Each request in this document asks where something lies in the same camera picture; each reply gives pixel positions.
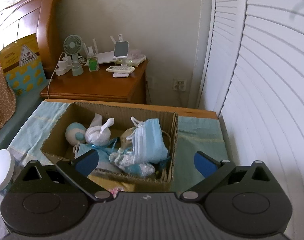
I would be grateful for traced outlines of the white socks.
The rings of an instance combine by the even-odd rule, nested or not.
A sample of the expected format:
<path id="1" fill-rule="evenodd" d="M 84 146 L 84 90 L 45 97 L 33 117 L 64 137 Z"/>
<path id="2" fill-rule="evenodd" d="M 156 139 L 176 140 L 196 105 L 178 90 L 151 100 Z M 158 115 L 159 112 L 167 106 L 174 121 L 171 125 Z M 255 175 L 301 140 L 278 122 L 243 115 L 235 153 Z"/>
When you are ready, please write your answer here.
<path id="1" fill-rule="evenodd" d="M 111 138 L 110 127 L 114 122 L 114 118 L 109 118 L 103 123 L 103 117 L 100 114 L 95 113 L 95 117 L 85 133 L 86 142 L 95 146 L 107 145 Z"/>

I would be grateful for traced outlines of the blue surgical face mask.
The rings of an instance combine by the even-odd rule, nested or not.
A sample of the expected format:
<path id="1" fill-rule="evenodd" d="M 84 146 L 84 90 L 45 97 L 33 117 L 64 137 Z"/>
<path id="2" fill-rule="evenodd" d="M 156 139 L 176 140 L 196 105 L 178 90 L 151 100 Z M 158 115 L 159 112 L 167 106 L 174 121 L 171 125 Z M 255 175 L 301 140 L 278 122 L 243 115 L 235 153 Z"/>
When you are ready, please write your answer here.
<path id="1" fill-rule="evenodd" d="M 139 121 L 131 117 L 135 129 L 127 140 L 132 140 L 133 159 L 135 164 L 159 163 L 168 157 L 159 119 Z"/>

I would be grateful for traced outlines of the tan tissue pack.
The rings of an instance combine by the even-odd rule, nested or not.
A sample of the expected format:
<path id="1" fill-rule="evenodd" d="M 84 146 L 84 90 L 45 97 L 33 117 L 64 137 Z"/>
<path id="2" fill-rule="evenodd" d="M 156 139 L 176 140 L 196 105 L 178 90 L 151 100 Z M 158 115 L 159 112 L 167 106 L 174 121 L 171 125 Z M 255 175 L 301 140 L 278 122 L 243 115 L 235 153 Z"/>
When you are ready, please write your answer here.
<path id="1" fill-rule="evenodd" d="M 91 181 L 95 182 L 104 189 L 110 191 L 114 197 L 117 196 L 118 192 L 167 192 L 170 189 L 168 183 L 128 183 L 123 181 L 111 180 L 107 178 L 98 177 L 95 175 L 89 175 L 87 177 Z"/>

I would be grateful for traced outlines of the blue grey plaid bedsheet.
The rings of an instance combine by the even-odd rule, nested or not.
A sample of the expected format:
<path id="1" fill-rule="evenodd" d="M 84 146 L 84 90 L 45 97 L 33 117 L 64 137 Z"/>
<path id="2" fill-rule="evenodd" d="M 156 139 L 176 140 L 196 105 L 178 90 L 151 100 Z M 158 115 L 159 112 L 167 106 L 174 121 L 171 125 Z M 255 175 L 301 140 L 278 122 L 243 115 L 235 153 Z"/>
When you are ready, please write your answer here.
<path id="1" fill-rule="evenodd" d="M 41 146 L 49 137 L 68 103 L 43 102 L 27 119 L 10 142 L 7 150 L 15 160 L 18 173 L 30 160 L 50 164 L 41 152 Z M 200 182 L 202 175 L 194 166 L 194 154 L 205 152 L 216 160 L 227 158 L 219 121 L 205 114 L 197 118 L 180 115 L 178 119 L 177 147 L 171 189 L 181 192 Z M 109 210 L 95 214 L 88 229 L 72 235 L 73 239 L 209 239 L 195 207 L 185 208 L 180 203 L 170 203 L 168 195 L 161 200 L 140 200 L 136 204 L 117 203 L 112 217 Z"/>

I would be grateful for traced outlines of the blue white patterned cloth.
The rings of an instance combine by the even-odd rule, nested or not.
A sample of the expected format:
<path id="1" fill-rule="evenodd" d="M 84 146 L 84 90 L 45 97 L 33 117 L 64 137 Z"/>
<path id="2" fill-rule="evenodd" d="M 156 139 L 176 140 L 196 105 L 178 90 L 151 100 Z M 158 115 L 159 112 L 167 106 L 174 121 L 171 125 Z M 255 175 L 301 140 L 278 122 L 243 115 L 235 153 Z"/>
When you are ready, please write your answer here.
<path id="1" fill-rule="evenodd" d="M 155 167 L 150 163 L 134 163 L 132 151 L 112 152 L 109 161 L 131 176 L 145 178 L 155 173 Z"/>

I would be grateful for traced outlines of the white round lid container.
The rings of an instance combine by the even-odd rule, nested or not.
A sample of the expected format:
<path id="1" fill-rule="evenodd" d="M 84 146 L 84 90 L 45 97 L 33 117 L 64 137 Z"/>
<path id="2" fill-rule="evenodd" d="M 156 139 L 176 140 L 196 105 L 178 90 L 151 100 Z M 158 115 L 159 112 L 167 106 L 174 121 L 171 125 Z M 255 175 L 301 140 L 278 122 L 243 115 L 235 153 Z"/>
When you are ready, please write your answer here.
<path id="1" fill-rule="evenodd" d="M 8 150 L 0 150 L 0 191 L 3 191 L 10 184 L 14 169 L 14 157 Z"/>

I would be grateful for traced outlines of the wooden nightstand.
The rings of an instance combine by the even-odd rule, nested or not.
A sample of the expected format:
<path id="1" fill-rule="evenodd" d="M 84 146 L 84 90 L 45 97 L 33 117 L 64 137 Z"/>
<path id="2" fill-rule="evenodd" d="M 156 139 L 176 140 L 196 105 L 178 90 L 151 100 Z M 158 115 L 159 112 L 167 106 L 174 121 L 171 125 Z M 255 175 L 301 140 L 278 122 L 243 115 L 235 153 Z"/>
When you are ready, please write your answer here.
<path id="1" fill-rule="evenodd" d="M 126 78 L 114 78 L 107 72 L 109 64 L 102 64 L 100 70 L 90 72 L 87 67 L 83 74 L 73 76 L 71 72 L 55 76 L 48 87 L 40 92 L 44 99 L 75 99 L 146 104 L 145 71 L 148 60 L 143 61 Z"/>

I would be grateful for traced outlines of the brown dotted cloth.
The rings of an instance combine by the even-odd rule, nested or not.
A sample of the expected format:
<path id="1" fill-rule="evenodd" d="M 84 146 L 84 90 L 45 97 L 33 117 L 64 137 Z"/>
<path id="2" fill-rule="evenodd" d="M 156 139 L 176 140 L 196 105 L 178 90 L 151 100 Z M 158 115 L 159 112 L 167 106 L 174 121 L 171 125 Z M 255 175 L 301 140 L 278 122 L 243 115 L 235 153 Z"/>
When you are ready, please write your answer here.
<path id="1" fill-rule="evenodd" d="M 0 129 L 13 116 L 16 110 L 16 96 L 8 85 L 0 67 Z"/>

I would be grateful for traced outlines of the small green bottle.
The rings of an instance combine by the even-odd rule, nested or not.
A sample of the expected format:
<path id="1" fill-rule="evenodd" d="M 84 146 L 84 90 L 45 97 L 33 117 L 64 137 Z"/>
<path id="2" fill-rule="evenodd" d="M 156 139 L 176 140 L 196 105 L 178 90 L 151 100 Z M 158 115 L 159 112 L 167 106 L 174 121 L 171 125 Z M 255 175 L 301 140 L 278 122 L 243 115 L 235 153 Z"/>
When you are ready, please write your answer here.
<path id="1" fill-rule="evenodd" d="M 99 70 L 99 63 L 96 57 L 91 57 L 87 59 L 87 63 L 89 64 L 89 71 L 95 72 Z"/>

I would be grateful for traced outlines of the white power strip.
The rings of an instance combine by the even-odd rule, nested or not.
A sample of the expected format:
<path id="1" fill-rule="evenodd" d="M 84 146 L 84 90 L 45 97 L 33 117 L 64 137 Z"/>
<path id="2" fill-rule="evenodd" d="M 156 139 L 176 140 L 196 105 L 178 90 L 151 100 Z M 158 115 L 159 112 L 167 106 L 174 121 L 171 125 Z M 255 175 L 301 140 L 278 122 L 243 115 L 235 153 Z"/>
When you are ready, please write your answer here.
<path id="1" fill-rule="evenodd" d="M 72 69 L 71 57 L 69 55 L 67 55 L 66 53 L 63 53 L 62 55 L 63 55 L 63 57 L 61 60 L 59 60 L 59 62 L 57 64 L 57 68 L 55 70 L 55 73 L 57 76 L 64 75 Z"/>

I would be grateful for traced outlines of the white louvered closet door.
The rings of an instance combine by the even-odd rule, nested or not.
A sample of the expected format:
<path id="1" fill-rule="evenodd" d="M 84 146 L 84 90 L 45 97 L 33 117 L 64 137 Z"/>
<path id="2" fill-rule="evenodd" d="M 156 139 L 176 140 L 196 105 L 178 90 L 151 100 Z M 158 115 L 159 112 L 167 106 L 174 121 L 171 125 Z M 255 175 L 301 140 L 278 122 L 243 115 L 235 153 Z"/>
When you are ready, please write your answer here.
<path id="1" fill-rule="evenodd" d="M 212 0 L 200 108 L 219 118 L 228 156 L 266 163 L 304 239 L 304 0 Z"/>

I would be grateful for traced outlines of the yellow blue snack bag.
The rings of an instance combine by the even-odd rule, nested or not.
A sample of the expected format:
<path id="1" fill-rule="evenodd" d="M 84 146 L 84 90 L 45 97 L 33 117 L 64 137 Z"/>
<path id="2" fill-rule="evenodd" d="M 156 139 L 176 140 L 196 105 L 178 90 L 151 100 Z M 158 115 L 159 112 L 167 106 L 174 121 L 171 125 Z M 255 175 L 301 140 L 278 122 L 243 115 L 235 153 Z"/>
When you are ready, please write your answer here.
<path id="1" fill-rule="evenodd" d="M 20 38 L 3 48 L 0 65 L 17 96 L 41 88 L 46 82 L 36 34 Z"/>

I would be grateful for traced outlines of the white wifi router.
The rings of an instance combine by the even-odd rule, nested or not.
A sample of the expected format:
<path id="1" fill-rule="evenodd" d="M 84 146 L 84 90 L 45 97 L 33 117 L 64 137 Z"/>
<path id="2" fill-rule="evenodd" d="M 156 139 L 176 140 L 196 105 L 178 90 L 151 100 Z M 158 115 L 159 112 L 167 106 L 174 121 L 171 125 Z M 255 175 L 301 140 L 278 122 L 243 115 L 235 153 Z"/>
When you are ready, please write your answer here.
<path id="1" fill-rule="evenodd" d="M 118 35 L 118 38 L 119 38 L 118 41 L 116 41 L 113 36 L 110 36 L 110 38 L 114 44 L 114 49 L 115 49 L 116 42 L 125 41 L 125 40 L 123 40 L 122 34 Z M 116 59 L 114 57 L 114 50 L 104 52 L 104 53 L 99 53 L 96 40 L 93 39 L 92 41 L 93 41 L 94 48 L 87 47 L 86 44 L 83 42 L 83 48 L 84 48 L 87 58 L 96 57 L 99 64 L 107 64 L 107 63 L 121 64 L 121 59 Z M 144 54 L 142 54 L 140 50 L 130 49 L 130 45 L 129 45 L 128 57 L 126 59 L 127 65 L 130 65 L 132 67 L 138 67 L 146 59 L 147 59 L 147 57 Z"/>

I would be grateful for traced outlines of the small green desk fan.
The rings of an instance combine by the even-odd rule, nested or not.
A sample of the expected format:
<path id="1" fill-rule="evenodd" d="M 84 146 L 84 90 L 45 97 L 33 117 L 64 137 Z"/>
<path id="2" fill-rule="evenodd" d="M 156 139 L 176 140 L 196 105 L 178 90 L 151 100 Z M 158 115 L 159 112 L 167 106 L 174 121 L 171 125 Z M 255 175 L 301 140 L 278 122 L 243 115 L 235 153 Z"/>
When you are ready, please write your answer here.
<path id="1" fill-rule="evenodd" d="M 78 58 L 83 47 L 83 42 L 78 35 L 69 35 L 63 43 L 63 48 L 66 54 L 72 57 L 72 75 L 79 76 L 83 74 L 83 68 Z"/>

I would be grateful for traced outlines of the wall power outlet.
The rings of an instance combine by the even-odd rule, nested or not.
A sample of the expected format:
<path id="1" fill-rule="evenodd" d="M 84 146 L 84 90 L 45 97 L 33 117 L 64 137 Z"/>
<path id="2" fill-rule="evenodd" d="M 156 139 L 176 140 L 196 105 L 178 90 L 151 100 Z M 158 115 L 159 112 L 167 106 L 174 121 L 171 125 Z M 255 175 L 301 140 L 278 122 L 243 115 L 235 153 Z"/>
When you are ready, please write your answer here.
<path id="1" fill-rule="evenodd" d="M 173 79 L 173 90 L 179 92 L 185 92 L 187 86 L 186 79 Z"/>

